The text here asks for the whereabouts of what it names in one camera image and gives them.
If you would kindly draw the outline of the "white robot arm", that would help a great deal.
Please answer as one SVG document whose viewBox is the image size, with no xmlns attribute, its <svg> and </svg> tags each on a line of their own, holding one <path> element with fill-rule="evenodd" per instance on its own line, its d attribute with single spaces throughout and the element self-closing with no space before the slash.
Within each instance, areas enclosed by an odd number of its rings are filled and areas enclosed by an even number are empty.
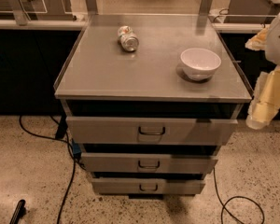
<svg viewBox="0 0 280 224">
<path fill-rule="evenodd" d="M 275 64 L 270 73 L 260 73 L 245 120 L 249 128 L 259 130 L 268 126 L 280 109 L 280 12 L 268 28 L 250 38 L 245 46 L 264 50 L 266 60 Z"/>
</svg>

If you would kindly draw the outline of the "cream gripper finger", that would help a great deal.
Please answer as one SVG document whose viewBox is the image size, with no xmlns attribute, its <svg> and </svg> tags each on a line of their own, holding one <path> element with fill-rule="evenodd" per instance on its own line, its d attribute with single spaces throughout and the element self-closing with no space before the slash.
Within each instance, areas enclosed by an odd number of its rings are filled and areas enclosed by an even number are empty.
<svg viewBox="0 0 280 224">
<path fill-rule="evenodd" d="M 254 51 L 265 50 L 267 34 L 268 28 L 263 28 L 245 43 L 245 47 Z"/>
</svg>

